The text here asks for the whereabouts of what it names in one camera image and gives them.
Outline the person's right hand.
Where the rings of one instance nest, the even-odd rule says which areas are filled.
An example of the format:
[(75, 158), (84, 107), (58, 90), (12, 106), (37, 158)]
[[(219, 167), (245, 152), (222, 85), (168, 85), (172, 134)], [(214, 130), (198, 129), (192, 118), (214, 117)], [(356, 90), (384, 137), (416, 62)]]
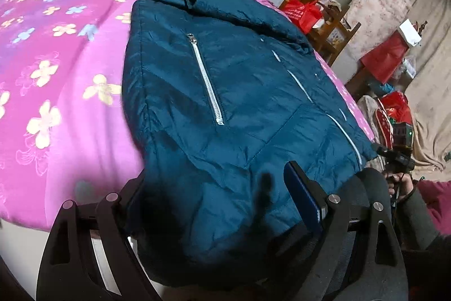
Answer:
[(400, 201), (414, 190), (410, 174), (386, 172), (384, 177), (388, 184), (389, 196), (393, 200)]

